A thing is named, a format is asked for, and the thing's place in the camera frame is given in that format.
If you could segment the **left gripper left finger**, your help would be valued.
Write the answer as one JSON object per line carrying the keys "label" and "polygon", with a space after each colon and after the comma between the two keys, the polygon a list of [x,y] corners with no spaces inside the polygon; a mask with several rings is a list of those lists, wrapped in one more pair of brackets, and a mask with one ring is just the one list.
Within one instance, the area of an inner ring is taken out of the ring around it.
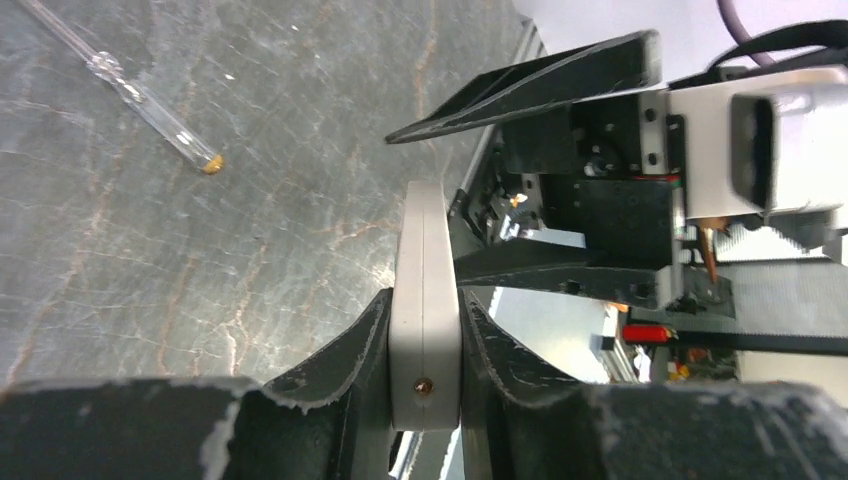
{"label": "left gripper left finger", "polygon": [[392,293],[289,371],[47,379],[1,393],[5,479],[384,479]]}

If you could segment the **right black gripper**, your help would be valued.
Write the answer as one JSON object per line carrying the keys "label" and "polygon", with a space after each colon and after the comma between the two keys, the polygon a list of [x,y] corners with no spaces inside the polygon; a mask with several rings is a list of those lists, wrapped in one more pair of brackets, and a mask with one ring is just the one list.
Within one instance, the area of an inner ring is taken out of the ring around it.
{"label": "right black gripper", "polygon": [[459,286],[733,310],[709,237],[686,216],[683,120],[666,95],[569,105],[659,83],[660,50],[660,33],[646,29],[492,70],[385,137],[411,143],[509,121],[463,196],[479,244],[454,261]]}

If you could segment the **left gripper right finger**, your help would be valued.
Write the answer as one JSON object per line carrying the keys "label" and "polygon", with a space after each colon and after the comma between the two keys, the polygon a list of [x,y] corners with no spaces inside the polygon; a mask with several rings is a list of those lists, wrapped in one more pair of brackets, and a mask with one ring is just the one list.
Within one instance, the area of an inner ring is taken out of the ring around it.
{"label": "left gripper right finger", "polygon": [[469,479],[843,479],[847,413],[797,384],[592,384],[459,296]]}

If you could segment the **white remote control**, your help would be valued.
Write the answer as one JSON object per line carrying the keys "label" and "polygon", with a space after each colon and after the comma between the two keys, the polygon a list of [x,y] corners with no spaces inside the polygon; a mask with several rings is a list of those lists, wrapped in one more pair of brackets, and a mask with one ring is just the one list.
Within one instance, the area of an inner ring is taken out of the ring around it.
{"label": "white remote control", "polygon": [[394,428],[455,429],[461,398],[460,309],[445,198],[436,182],[408,184],[387,346]]}

